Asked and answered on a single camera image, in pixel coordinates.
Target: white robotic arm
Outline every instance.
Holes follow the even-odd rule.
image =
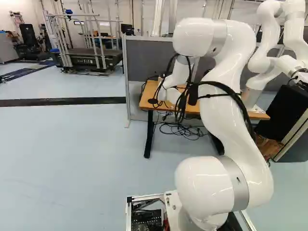
[[[216,67],[202,81],[220,82],[235,92],[240,92],[241,72],[255,46],[251,27],[229,20],[187,18],[178,23],[173,35],[177,53],[192,58],[214,56]],[[187,76],[186,71],[181,82],[169,85],[185,83]],[[198,88],[199,96],[222,93],[215,86]],[[225,155],[188,158],[178,166],[175,179],[185,214],[200,229],[212,231],[225,222],[229,212],[266,203],[273,194],[273,179],[232,97],[200,99],[200,115],[204,126],[223,143]]]
[[[280,26],[275,17],[285,15],[283,42],[292,49],[296,59],[289,55],[279,58],[267,57],[269,50],[274,48],[280,36]],[[257,16],[262,26],[262,40],[259,48],[248,63],[250,71],[259,73],[252,77],[246,84],[242,100],[248,110],[251,110],[268,82],[277,77],[281,72],[288,77],[294,77],[295,72],[308,67],[308,44],[303,39],[305,23],[305,0],[266,0],[261,3]],[[299,79],[306,81],[302,74]]]

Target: wooden desk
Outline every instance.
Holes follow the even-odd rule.
[[[174,105],[170,103],[169,101],[166,101],[166,105],[162,104],[158,108],[154,108],[152,104],[148,103],[148,99],[153,98],[155,91],[157,89],[157,84],[158,81],[155,80],[148,80],[141,100],[139,102],[139,108],[148,110],[148,132],[147,132],[147,139],[146,139],[146,144],[145,144],[145,149],[144,149],[144,157],[145,158],[150,158],[151,154],[151,146],[152,146],[152,139],[153,139],[153,132],[154,132],[154,122],[153,122],[153,111],[169,111],[173,112],[174,111]],[[191,106],[189,104],[186,104],[186,110],[185,113],[188,114],[200,114],[199,110],[199,101],[195,106]],[[256,113],[256,112],[248,112],[249,118],[250,119],[257,119],[257,120],[269,120],[270,117],[266,113]],[[219,139],[217,139],[215,136],[212,135],[212,139],[214,144],[216,145],[216,148],[218,150],[218,153],[221,153],[223,151],[223,145],[220,142]]]
[[[154,111],[174,111],[174,105],[169,101],[166,101],[166,105],[169,107],[167,108],[164,104],[158,108],[153,108],[153,105],[148,102],[148,99],[153,98],[154,93],[157,89],[157,81],[148,80],[147,84],[145,85],[141,100],[139,102],[139,107],[144,110],[154,110]],[[191,106],[186,104],[185,113],[188,114],[200,114],[199,109],[199,101],[197,102],[196,106]],[[248,112],[250,119],[258,119],[258,120],[269,120],[270,117],[266,113],[256,113],[256,112]]]

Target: black cable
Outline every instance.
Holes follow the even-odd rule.
[[[154,123],[154,130],[153,130],[153,134],[154,131],[156,129],[156,126],[161,124],[159,126],[159,131],[163,134],[166,135],[178,135],[178,136],[183,136],[184,138],[191,140],[191,141],[195,141],[197,139],[199,139],[200,137],[206,136],[208,135],[208,133],[203,132],[199,127],[203,127],[204,126],[190,126],[190,125],[183,125],[183,124],[177,124],[177,123],[167,123],[165,122],[165,120],[173,115],[173,112],[158,112],[158,118],[157,121]],[[159,115],[163,115],[162,116],[162,120],[164,122],[159,122],[158,123],[158,119],[159,119]],[[169,127],[170,128],[170,132],[167,132],[165,130],[163,130],[163,127]]]
[[[188,69],[189,69],[189,75],[187,79],[187,84],[185,86],[184,91],[181,93],[179,98],[176,101],[175,108],[174,108],[174,116],[176,123],[180,124],[185,116],[185,110],[186,110],[186,102],[189,95],[188,89],[191,86],[191,80],[192,80],[192,68],[191,68],[191,62],[189,60],[189,57],[186,56],[186,60],[188,63]]]
[[[290,85],[290,82],[291,82],[292,80],[294,80],[294,79],[298,79],[298,77],[296,76],[296,77],[290,78],[289,81],[288,81],[288,83],[287,83],[287,85]]]
[[[203,84],[208,84],[208,85],[212,85],[214,87],[220,88],[222,89],[224,92],[226,92],[227,94],[229,94],[229,96],[237,103],[237,105],[239,106],[239,108],[242,111],[243,117],[244,117],[244,121],[246,122],[247,125],[247,129],[248,132],[251,136],[251,138],[253,138],[253,140],[255,141],[255,133],[254,133],[254,129],[253,126],[251,124],[247,109],[243,103],[243,101],[241,100],[241,98],[238,96],[238,93],[236,93],[232,88],[230,88],[227,85],[224,85],[223,83],[220,82],[215,82],[215,81],[205,81],[205,82],[199,82],[197,83],[198,86],[203,85]]]
[[[163,131],[163,127],[165,126],[170,128],[170,132]],[[166,135],[183,136],[184,138],[191,141],[196,141],[200,137],[208,135],[208,133],[203,133],[199,126],[190,126],[177,123],[163,123],[159,127],[159,131]]]

